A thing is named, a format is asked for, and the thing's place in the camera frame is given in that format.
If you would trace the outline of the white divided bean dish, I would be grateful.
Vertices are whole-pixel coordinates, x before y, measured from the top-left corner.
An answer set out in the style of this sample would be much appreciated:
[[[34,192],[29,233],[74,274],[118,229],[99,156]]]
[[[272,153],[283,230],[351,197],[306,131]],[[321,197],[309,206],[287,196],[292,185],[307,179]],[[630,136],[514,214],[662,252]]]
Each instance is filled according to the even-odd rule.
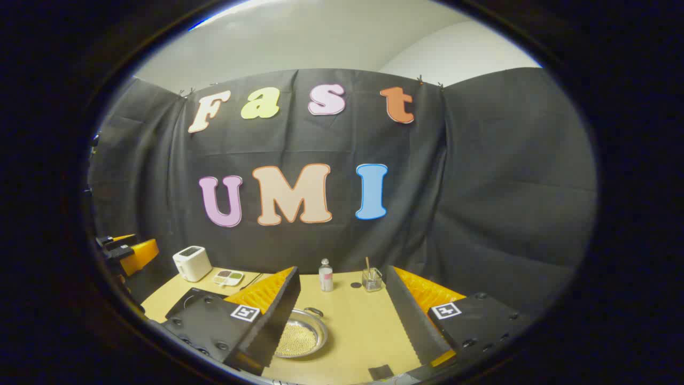
[[[220,287],[236,287],[239,285],[245,274],[241,271],[220,270],[213,276],[212,282]]]

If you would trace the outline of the steel pot with beans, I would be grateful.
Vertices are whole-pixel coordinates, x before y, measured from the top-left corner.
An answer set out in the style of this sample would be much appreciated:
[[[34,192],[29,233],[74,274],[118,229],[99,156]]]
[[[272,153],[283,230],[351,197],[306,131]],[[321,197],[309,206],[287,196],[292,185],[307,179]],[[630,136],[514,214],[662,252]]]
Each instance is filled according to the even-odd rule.
[[[274,356],[303,358],[320,351],[328,341],[328,328],[321,310],[306,307],[292,310]]]

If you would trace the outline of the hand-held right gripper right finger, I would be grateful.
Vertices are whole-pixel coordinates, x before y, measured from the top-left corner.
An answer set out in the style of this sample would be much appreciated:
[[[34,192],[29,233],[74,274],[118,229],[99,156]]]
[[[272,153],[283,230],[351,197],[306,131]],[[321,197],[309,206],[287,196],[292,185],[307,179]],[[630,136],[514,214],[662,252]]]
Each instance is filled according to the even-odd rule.
[[[396,266],[384,273],[409,341],[424,366],[467,366],[487,360],[522,335],[532,318],[493,296],[464,296]]]

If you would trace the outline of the white toaster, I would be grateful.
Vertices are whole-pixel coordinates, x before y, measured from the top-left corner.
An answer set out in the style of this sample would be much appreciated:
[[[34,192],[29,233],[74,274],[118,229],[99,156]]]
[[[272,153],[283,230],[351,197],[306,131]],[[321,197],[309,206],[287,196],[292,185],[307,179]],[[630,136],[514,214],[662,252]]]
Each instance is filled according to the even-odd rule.
[[[176,252],[173,262],[181,278],[188,282],[199,282],[213,269],[207,249],[201,246],[190,246]]]

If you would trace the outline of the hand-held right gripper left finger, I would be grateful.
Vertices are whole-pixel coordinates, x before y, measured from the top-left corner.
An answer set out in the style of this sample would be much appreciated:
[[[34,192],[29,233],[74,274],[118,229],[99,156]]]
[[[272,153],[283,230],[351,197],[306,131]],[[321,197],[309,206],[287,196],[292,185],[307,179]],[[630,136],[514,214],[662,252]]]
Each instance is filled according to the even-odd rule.
[[[300,294],[297,266],[221,299],[197,294],[163,328],[223,365],[261,375],[270,365]]]

